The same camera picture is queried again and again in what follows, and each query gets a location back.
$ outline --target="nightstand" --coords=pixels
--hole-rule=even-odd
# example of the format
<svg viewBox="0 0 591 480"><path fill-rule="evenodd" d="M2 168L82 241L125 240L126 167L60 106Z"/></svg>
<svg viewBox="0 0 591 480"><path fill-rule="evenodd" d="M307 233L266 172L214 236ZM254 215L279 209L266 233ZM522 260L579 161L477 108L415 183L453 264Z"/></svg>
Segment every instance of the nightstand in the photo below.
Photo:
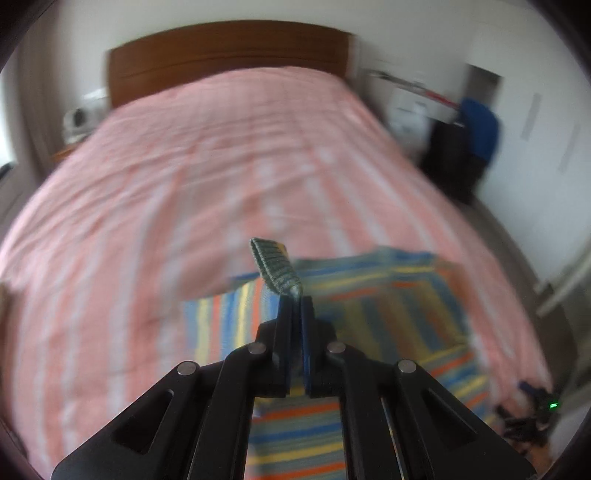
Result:
<svg viewBox="0 0 591 480"><path fill-rule="evenodd" d="M74 153L74 150L77 149L79 146L81 146L83 144L82 142L77 142L77 143L72 143L70 145L66 145L63 150L60 150L57 153L54 153L51 156L51 159L53 160L53 163L55 165L59 165L61 162L63 162L66 158L68 158L71 154Z"/></svg>

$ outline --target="white cabinet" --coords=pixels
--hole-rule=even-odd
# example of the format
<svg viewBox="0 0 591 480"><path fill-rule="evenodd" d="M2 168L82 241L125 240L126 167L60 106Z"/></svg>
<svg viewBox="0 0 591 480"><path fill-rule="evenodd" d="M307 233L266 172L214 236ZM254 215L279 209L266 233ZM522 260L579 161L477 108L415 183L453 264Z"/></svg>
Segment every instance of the white cabinet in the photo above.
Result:
<svg viewBox="0 0 591 480"><path fill-rule="evenodd" d="M494 1L486 9L469 62L503 77L493 106L501 140L478 197L548 280L591 235L591 86L537 12Z"/></svg>

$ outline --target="green fabric strap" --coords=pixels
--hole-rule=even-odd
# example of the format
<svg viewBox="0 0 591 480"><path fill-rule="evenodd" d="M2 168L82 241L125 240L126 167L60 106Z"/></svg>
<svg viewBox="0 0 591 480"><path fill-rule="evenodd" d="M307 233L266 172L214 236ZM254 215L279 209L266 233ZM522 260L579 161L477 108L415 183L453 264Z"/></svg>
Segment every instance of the green fabric strap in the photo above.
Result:
<svg viewBox="0 0 591 480"><path fill-rule="evenodd" d="M251 250L269 290L278 295L288 295L294 300L302 297L301 281L283 244L273 240L251 238Z"/></svg>

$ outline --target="metal pin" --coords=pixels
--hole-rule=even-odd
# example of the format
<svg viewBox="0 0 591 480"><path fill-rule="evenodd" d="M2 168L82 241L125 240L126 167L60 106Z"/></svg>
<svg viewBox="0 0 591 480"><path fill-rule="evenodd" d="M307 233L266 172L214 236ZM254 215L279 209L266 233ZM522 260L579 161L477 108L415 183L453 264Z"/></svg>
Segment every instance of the metal pin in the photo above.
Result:
<svg viewBox="0 0 591 480"><path fill-rule="evenodd" d="M261 355L267 351L267 346L261 342L252 342L248 344L248 351L253 355Z"/></svg>
<svg viewBox="0 0 591 480"><path fill-rule="evenodd" d="M405 358L398 362L398 368L403 374L411 374L417 369L417 364Z"/></svg>
<svg viewBox="0 0 591 480"><path fill-rule="evenodd" d="M197 364L195 362L182 362L177 367L179 375L193 375L197 371Z"/></svg>
<svg viewBox="0 0 591 480"><path fill-rule="evenodd" d="M343 353L345 344L343 342L330 342L326 348L330 353Z"/></svg>

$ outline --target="blue jacket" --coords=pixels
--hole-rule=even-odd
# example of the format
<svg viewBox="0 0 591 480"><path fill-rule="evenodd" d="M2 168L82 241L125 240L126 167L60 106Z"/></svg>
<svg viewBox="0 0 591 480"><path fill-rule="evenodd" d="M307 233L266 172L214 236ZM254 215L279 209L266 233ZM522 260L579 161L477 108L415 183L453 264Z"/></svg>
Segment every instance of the blue jacket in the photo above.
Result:
<svg viewBox="0 0 591 480"><path fill-rule="evenodd" d="M464 98L460 104L460 121L470 132L471 153L490 162L499 140L499 121L495 114L480 102Z"/></svg>

